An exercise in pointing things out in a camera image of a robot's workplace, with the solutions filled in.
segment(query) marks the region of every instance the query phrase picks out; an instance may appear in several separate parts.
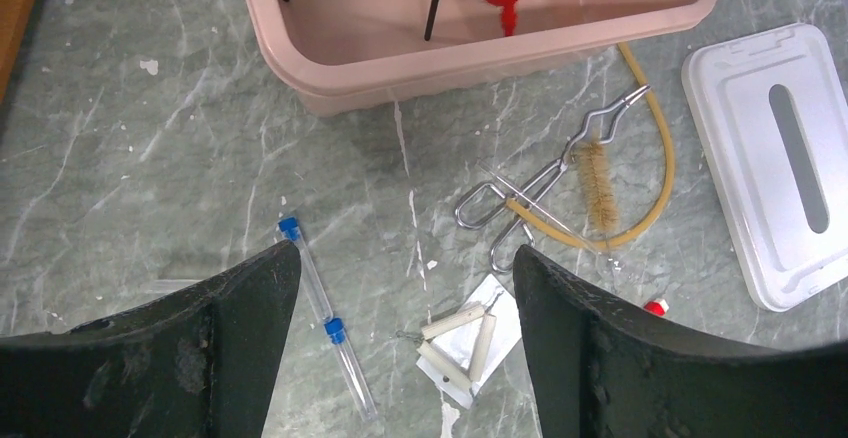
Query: gray marble countertop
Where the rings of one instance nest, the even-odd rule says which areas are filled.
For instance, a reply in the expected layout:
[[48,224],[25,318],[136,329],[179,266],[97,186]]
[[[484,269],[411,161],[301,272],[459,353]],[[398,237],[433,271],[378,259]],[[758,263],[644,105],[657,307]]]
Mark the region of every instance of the gray marble countertop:
[[[336,364],[301,296],[266,436],[537,436],[520,346],[443,430],[459,407],[396,333],[457,307],[488,271],[502,224],[475,233],[452,217],[484,177],[477,160],[519,180],[559,153],[586,110],[634,86],[614,48],[317,119],[263,62],[244,0],[44,0],[33,21],[0,111],[0,335],[61,332],[150,300],[154,280],[212,276],[272,244],[297,210],[382,419],[363,425],[341,378],[319,371]],[[549,240],[540,249],[632,302],[662,295],[669,319],[698,330],[776,348],[848,336],[848,284],[786,313],[751,301],[680,82],[693,50],[796,21],[825,33],[848,76],[842,0],[719,0],[695,29],[633,43],[675,140],[668,209],[620,252],[627,279]],[[662,149],[645,106],[620,132],[609,156],[627,223],[658,193]],[[548,203],[585,226],[574,176]]]

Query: brown bristles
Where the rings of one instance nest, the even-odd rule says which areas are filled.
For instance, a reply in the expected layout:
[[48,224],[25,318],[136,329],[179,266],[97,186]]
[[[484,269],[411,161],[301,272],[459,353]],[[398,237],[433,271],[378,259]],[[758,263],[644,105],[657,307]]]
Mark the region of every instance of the brown bristles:
[[575,161],[586,198],[589,222],[600,233],[614,232],[618,228],[618,206],[612,192],[604,145],[597,140],[581,144],[575,152]]

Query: white plastic container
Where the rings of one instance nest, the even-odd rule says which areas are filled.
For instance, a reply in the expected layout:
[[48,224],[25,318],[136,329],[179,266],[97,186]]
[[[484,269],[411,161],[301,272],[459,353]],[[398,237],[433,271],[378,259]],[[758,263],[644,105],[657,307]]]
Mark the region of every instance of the white plastic container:
[[786,311],[848,276],[848,106],[821,31],[700,49],[683,85],[754,302]]

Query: white paper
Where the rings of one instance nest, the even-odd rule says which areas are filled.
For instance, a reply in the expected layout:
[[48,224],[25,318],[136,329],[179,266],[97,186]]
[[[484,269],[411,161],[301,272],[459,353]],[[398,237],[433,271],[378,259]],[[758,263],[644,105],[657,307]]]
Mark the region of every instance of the white paper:
[[[498,323],[495,326],[492,345],[486,357],[486,367],[483,370],[483,377],[471,386],[471,392],[474,395],[480,391],[483,384],[486,383],[492,373],[494,373],[504,358],[506,358],[506,355],[518,343],[518,340],[521,339],[521,326],[518,321],[518,306],[515,304],[515,298],[491,274],[474,290],[474,293],[468,297],[468,300],[460,309],[466,309],[478,303],[488,307],[496,299],[497,301],[492,309],[489,310],[489,314],[495,315],[498,318]],[[471,354],[474,351],[474,342],[477,340],[477,334],[480,332],[482,321],[482,319],[477,319],[447,333],[443,333],[434,338],[431,344],[446,357],[453,360],[455,364],[459,365],[463,371],[467,372],[468,365],[471,363]],[[471,393],[468,393],[467,390],[461,390],[451,383],[445,383],[442,373],[423,357],[418,359],[416,366],[433,380],[436,387],[450,395],[460,406],[465,409],[471,408],[471,404],[474,401]]]

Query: yellow rubber tube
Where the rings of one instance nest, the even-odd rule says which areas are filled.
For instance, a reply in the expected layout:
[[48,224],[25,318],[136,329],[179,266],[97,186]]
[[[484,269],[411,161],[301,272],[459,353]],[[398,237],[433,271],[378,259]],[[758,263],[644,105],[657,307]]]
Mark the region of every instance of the yellow rubber tube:
[[[622,56],[624,56],[624,61],[627,62],[627,65],[630,67],[630,71],[633,72],[633,76],[636,77],[636,81],[639,83],[639,86],[648,84],[648,79],[642,71],[642,67],[639,66],[639,62],[637,62],[636,58],[633,56],[630,46],[627,43],[619,43],[618,49],[621,51]],[[620,235],[610,238],[609,240],[592,242],[595,247],[601,250],[608,251],[610,248],[615,248],[635,240],[657,221],[666,205],[668,205],[668,200],[671,198],[671,189],[674,187],[674,174],[677,168],[674,161],[674,144],[671,141],[671,131],[668,129],[668,123],[665,121],[665,115],[662,112],[662,108],[660,108],[660,103],[653,90],[649,91],[648,94],[645,95],[645,99],[648,101],[648,106],[654,114],[654,120],[657,122],[657,128],[660,131],[660,138],[662,139],[663,151],[665,152],[665,178],[663,180],[663,186],[660,190],[660,196],[657,198],[654,206],[636,226],[630,228],[624,233],[621,233]],[[585,245],[581,242],[581,240],[578,240],[574,236],[559,231],[549,225],[541,218],[534,215],[533,212],[521,206],[521,204],[515,201],[514,198],[506,200],[506,207],[517,213],[522,219],[524,219],[524,221],[530,223],[534,227],[538,228],[539,231],[560,243],[585,248]]]

